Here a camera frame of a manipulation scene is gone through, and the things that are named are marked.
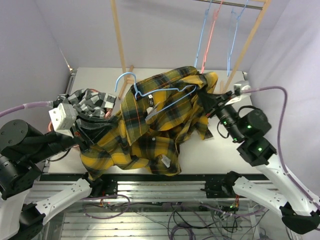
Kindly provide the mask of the black white checkered shirt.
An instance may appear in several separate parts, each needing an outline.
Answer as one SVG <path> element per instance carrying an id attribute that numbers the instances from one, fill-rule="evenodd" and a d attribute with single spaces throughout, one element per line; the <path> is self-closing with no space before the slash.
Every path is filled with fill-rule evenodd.
<path id="1" fill-rule="evenodd" d="M 107 119 L 116 100 L 117 97 L 114 95 L 87 88 L 76 90 L 72 94 L 60 94 L 53 105 L 56 108 L 60 103 L 70 104 L 78 113 L 87 117 Z"/>

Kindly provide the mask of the yellow plaid shirt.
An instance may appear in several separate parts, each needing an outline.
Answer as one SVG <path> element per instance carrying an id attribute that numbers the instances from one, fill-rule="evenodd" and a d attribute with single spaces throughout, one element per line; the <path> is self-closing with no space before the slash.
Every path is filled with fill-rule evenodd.
<path id="1" fill-rule="evenodd" d="M 193 132 L 203 140 L 212 137 L 197 92 L 211 94 L 217 82 L 215 72 L 183 66 L 132 86 L 110 118 L 117 126 L 80 155 L 89 178 L 96 180 L 113 166 L 144 168 L 155 175 L 179 174 L 180 145 Z"/>

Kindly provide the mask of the blue hanger of checkered shirt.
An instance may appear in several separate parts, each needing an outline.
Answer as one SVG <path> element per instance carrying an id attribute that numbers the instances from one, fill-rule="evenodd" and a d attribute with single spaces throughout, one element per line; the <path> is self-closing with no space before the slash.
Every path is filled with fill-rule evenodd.
<path id="1" fill-rule="evenodd" d="M 198 59 L 199 59 L 199 54 L 200 54 L 200 50 L 201 50 L 201 45 L 202 45 L 202 39 L 203 39 L 203 34 L 204 34 L 204 29 L 205 29 L 205 25 L 206 25 L 206 21 L 208 18 L 208 14 L 212 5 L 212 0 L 209 1 L 208 7 L 204 12 L 204 17 L 203 17 L 203 22 L 202 22 L 202 27 L 201 27 L 201 31 L 200 31 L 200 35 L 199 35 L 199 41 L 198 41 L 198 46 L 197 46 L 197 51 L 196 51 L 196 55 L 195 55 L 195 59 L 194 59 L 194 64 L 193 66 L 196 68 L 197 67 L 197 63 L 198 63 Z"/>

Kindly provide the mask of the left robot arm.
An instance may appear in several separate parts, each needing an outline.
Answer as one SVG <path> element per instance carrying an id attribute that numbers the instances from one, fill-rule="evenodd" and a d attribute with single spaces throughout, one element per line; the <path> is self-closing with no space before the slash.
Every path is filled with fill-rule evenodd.
<path id="1" fill-rule="evenodd" d="M 7 122 L 0 129 L 0 238 L 31 240 L 54 216 L 79 200 L 101 198 L 104 183 L 85 173 L 73 185 L 36 203 L 25 199 L 42 175 L 37 164 L 78 145 L 86 152 L 114 124 L 105 120 L 77 120 L 70 134 L 41 133 L 21 119 Z"/>

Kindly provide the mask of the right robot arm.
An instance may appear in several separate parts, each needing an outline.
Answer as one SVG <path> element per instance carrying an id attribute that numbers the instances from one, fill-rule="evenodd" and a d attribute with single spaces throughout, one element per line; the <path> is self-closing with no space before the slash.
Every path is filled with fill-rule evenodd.
<path id="1" fill-rule="evenodd" d="M 199 90 L 197 95 L 207 116 L 217 116 L 232 141 L 239 144 L 237 151 L 240 157 L 266 176 L 279 190 L 268 190 L 243 175 L 230 171 L 220 186 L 221 194 L 226 198 L 239 195 L 266 207 L 297 234 L 304 235 L 318 230 L 320 198 L 311 193 L 286 167 L 280 158 L 280 148 L 275 148 L 265 138 L 271 125 L 264 112 L 249 105 L 250 111 L 240 117 L 240 112 L 232 105 L 235 95 L 231 91 L 214 94 Z"/>

